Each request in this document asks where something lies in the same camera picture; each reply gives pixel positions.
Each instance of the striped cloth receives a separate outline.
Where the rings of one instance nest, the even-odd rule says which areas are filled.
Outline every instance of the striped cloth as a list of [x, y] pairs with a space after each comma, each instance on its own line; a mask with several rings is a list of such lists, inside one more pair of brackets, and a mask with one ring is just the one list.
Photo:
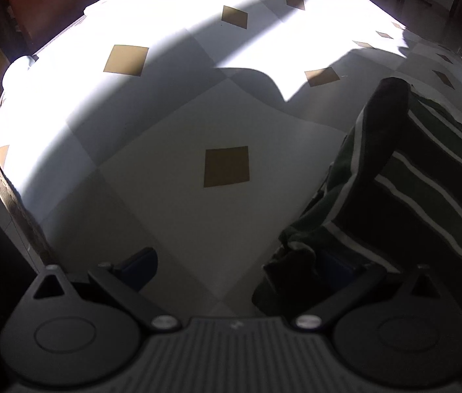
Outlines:
[[[303, 250], [342, 250], [389, 272], [428, 264], [462, 308], [462, 124], [405, 81], [383, 80], [280, 241], [264, 267], [275, 288], [287, 281], [284, 267], [294, 279], [296, 255], [301, 266], [314, 261]], [[298, 271], [301, 284], [316, 274]]]

